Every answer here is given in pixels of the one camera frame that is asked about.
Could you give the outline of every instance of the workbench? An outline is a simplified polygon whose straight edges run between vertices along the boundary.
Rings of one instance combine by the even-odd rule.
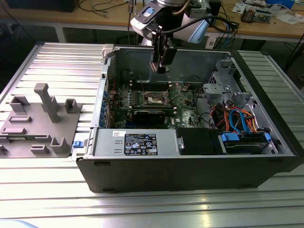
[[[223,0],[227,15],[230,16],[233,21],[240,23],[236,38],[286,42],[298,42],[301,38],[304,31],[304,23],[289,25],[276,18],[271,18],[269,24],[258,22],[248,24],[241,22],[241,14],[232,12],[233,5],[236,2],[238,1]],[[111,3],[102,6],[107,8],[121,3],[123,3],[123,0],[113,0]],[[107,10],[108,13],[106,14],[106,17],[93,12],[84,11],[80,8],[76,8],[73,13],[64,13],[48,10],[9,9],[5,2],[4,4],[20,24],[54,27],[59,42],[66,42],[64,28],[126,31],[128,26],[128,4]],[[84,1],[82,7],[90,10],[90,1]],[[137,11],[139,11],[141,7],[142,4],[139,3],[137,5]],[[293,10],[304,10],[304,7],[295,4]],[[15,23],[2,7],[0,7],[0,23]],[[219,28],[224,29],[220,21],[218,21],[216,25]],[[209,37],[206,48],[213,48],[215,39],[222,35],[215,29],[209,28],[206,36]]]
[[[0,124],[11,111],[9,102],[14,95],[41,103],[33,88],[38,82],[48,83],[50,95],[58,102],[74,98],[83,104],[74,140],[87,138],[104,62],[102,49],[103,45],[94,44],[36,45],[0,95]],[[250,53],[250,67],[254,69],[256,61],[268,72],[263,77],[259,76],[263,71],[256,72],[263,88],[279,86],[282,82],[278,79],[284,73],[267,71],[266,58]],[[291,96],[268,89],[271,97]],[[281,107],[281,112],[301,117],[302,104],[292,101],[287,101],[289,107]],[[284,99],[278,97],[276,102]],[[303,119],[298,121],[291,123],[303,134]],[[0,159],[0,218],[21,219],[39,228],[304,226],[304,165],[291,173],[277,174],[257,189],[111,194],[91,192],[74,159]]]

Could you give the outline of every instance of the warning label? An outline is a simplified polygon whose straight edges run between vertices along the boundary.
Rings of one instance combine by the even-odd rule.
[[[125,155],[157,155],[156,134],[125,134]]]

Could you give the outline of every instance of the electronic equipment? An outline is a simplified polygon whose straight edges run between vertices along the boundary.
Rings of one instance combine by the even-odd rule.
[[[10,8],[73,12],[79,0],[5,0]]]
[[[241,20],[247,23],[252,21],[269,23],[271,16],[271,12],[268,9],[246,6],[241,15]]]
[[[131,20],[131,25],[136,33],[144,37],[143,43],[150,41],[154,47],[150,61],[152,70],[163,74],[166,66],[172,63],[177,51],[171,43],[173,37],[200,43],[215,19],[227,24],[227,31],[222,32],[232,33],[235,26],[225,18],[217,17],[220,6],[221,1],[218,0],[149,1]]]
[[[91,191],[255,188],[302,164],[302,145],[255,77],[279,72],[261,53],[178,49],[165,74],[145,64],[153,48],[102,53],[85,152],[73,154]]]

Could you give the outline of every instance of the wooden table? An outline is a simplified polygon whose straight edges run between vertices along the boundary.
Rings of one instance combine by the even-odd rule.
[[[231,19],[240,23],[237,38],[259,39],[273,41],[290,41],[297,42],[304,32],[304,23],[289,25],[276,18],[272,18],[270,23],[243,23],[238,13],[233,13],[233,5],[237,0],[223,0],[226,13]],[[113,0],[109,4],[103,5],[104,8],[123,3],[123,0]],[[8,11],[21,24],[51,26],[56,29],[59,42],[65,42],[66,38],[63,28],[81,28],[81,29],[105,29],[105,30],[127,30],[128,26],[128,4],[109,9],[105,16],[93,12],[84,11],[80,8],[75,9],[73,13],[64,13],[48,10],[29,10],[29,9],[9,9],[4,2]],[[82,7],[90,10],[90,1],[83,2]],[[294,5],[293,10],[304,10],[303,6]],[[0,23],[15,23],[0,6]],[[220,21],[217,26],[223,29]],[[215,39],[220,35],[213,28],[209,28],[206,36],[209,36],[206,47],[212,48]]]

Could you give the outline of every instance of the table leg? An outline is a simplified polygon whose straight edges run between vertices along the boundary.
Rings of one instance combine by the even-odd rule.
[[[60,24],[55,25],[55,30],[57,33],[59,43],[66,43],[67,40],[66,40],[65,33],[63,31],[63,27]]]

